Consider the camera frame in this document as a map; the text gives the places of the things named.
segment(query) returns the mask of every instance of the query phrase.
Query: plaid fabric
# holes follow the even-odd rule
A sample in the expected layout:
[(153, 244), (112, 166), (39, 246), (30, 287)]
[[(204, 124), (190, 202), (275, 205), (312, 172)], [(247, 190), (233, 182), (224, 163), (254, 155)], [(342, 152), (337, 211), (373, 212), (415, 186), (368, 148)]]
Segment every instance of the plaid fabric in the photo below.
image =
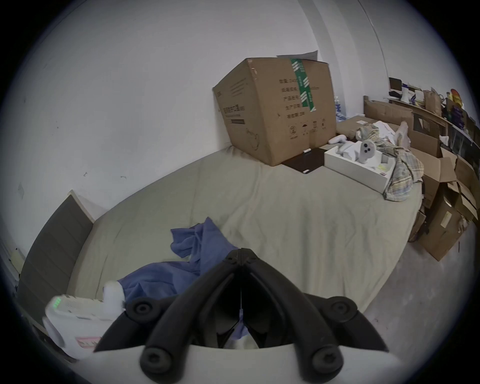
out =
[(392, 178), (384, 192), (385, 199), (391, 201), (407, 199), (413, 183), (421, 182), (423, 164), (409, 150), (382, 140), (378, 135), (378, 128), (374, 125), (364, 125), (358, 131), (360, 140), (372, 140), (380, 152), (396, 157)]

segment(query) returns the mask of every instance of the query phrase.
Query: pink label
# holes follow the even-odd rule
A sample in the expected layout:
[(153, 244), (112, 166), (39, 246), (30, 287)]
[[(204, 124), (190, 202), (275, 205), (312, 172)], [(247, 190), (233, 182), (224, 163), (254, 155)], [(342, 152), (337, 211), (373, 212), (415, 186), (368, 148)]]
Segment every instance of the pink label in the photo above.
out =
[(101, 337), (76, 337), (77, 343), (82, 348), (95, 348)]

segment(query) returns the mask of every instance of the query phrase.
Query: white wall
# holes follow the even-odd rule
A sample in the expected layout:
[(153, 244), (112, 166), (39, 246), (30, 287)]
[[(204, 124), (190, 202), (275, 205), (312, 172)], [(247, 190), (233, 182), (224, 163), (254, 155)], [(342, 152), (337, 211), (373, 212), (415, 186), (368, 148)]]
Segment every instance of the white wall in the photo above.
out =
[(317, 49), (297, 0), (81, 4), (2, 106), (0, 215), (11, 236), (27, 255), (69, 190), (101, 213), (226, 146), (212, 87), (246, 57)]
[(457, 89), (478, 121), (450, 51), (401, 0), (82, 1), (29, 54), (0, 111), (0, 218), (24, 255), (69, 190), (98, 217), (226, 146), (211, 88), (245, 57), (319, 50), (349, 116), (363, 95), (387, 96), (388, 72)]
[(455, 57), (423, 16), (402, 0), (359, 1), (377, 32), (388, 75), (422, 89), (433, 87), (444, 96), (451, 88), (456, 89), (469, 116), (479, 121), (474, 98)]

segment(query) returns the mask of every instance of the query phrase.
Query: blue cloth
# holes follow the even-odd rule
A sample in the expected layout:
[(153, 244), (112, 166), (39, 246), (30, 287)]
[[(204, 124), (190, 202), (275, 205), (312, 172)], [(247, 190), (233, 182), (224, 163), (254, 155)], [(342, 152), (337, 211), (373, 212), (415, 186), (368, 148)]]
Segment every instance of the blue cloth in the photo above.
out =
[(225, 259), (230, 251), (237, 249), (209, 217), (194, 227), (172, 229), (171, 232), (172, 251), (181, 258), (191, 255), (190, 261), (148, 264), (120, 279), (125, 301), (145, 296), (158, 300), (180, 294), (198, 276)]

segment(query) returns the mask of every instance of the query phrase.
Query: bed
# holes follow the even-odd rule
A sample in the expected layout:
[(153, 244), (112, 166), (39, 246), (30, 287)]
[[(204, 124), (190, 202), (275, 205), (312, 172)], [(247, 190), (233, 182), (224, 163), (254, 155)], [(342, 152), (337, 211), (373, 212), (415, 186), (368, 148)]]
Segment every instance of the bed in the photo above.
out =
[(170, 229), (210, 217), (237, 247), (251, 248), (306, 293), (344, 295), (364, 311), (407, 243), (421, 185), (401, 203), (330, 169), (304, 175), (270, 167), (234, 147), (150, 184), (98, 219), (68, 294), (102, 287), (148, 263), (180, 260)]

